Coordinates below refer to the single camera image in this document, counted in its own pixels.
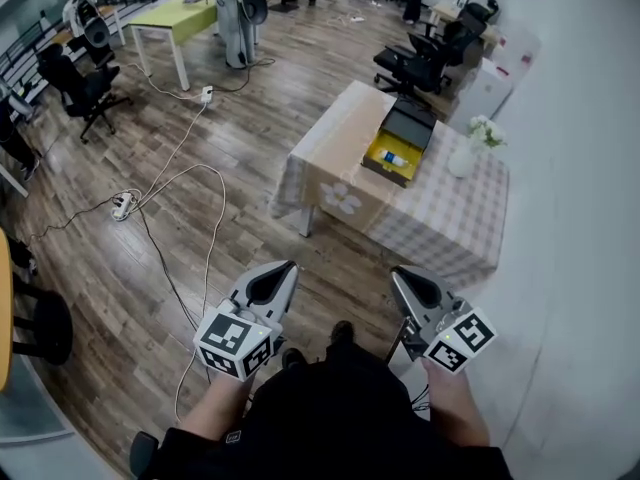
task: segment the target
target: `hand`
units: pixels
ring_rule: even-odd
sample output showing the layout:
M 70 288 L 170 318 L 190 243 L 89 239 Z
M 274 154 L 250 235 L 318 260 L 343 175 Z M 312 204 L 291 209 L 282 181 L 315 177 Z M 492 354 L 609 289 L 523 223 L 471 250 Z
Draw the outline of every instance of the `hand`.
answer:
M 458 446 L 489 446 L 489 429 L 473 401 L 464 372 L 451 375 L 429 359 L 422 359 L 429 375 L 431 423 Z

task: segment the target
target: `black shirt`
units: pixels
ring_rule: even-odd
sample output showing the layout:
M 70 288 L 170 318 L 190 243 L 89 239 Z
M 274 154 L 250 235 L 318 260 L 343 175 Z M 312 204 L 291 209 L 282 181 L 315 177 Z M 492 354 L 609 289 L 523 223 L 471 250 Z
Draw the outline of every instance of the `black shirt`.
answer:
M 440 436 L 386 365 L 364 354 L 278 373 L 220 442 L 169 429 L 149 478 L 511 478 L 498 448 Z

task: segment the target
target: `railing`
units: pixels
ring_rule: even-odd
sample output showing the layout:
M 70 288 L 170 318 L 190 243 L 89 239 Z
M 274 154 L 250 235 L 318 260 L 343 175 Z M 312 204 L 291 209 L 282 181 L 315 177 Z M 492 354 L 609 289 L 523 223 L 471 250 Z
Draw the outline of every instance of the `railing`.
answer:
M 119 9 L 120 19 L 156 0 L 98 0 L 98 5 L 112 5 Z M 106 19 L 107 25 L 113 25 L 115 18 Z M 64 28 L 62 19 L 43 30 L 40 22 L 30 27 L 15 43 L 0 55 L 0 77 L 13 89 L 29 89 L 40 78 L 37 74 L 36 55 L 51 44 L 51 39 Z

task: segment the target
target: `cardboard box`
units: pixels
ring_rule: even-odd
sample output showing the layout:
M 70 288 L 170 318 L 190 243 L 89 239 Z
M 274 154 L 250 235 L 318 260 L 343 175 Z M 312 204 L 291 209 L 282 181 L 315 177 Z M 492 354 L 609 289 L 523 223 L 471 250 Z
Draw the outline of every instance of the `cardboard box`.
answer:
M 436 121 L 431 112 L 417 103 L 396 101 L 362 158 L 362 165 L 406 188 L 429 145 Z M 400 167 L 386 161 L 384 151 L 406 160 L 407 164 Z

